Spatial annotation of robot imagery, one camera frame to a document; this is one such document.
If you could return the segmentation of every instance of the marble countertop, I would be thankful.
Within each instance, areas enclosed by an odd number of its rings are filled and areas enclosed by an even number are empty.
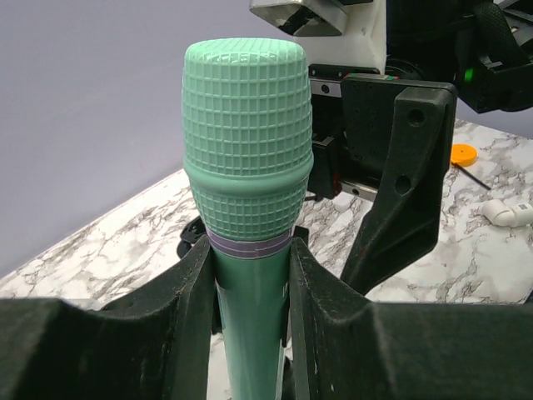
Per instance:
[[[533,141],[457,122],[454,143],[477,148],[467,169],[492,190],[452,168],[436,249],[373,289],[371,300],[520,303],[533,289],[533,228],[493,227],[479,212],[492,198],[533,203]],[[337,276],[370,207],[342,194],[301,211],[297,223],[310,229],[311,251]],[[196,215],[187,176],[176,172],[1,279],[0,296],[108,303],[171,267],[180,232]],[[208,398],[229,397],[223,342],[213,337]]]

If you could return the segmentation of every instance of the gray wall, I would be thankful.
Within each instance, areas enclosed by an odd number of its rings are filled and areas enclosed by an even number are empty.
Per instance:
[[[187,46],[248,0],[0,2],[0,276],[181,166]]]

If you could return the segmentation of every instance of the orange spool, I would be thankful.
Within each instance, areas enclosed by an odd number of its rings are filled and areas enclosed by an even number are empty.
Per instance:
[[[476,162],[477,150],[468,144],[454,144],[451,147],[451,163],[469,167]]]

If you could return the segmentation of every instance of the mint green microphone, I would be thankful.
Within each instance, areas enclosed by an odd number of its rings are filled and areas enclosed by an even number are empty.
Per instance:
[[[185,55],[184,168],[215,253],[233,400],[281,397],[289,250],[313,164],[306,54],[282,40]]]

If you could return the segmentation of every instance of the green light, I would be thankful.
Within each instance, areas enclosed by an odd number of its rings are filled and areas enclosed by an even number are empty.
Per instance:
[[[469,68],[465,71],[465,83],[472,82],[472,78],[474,77],[474,68]]]

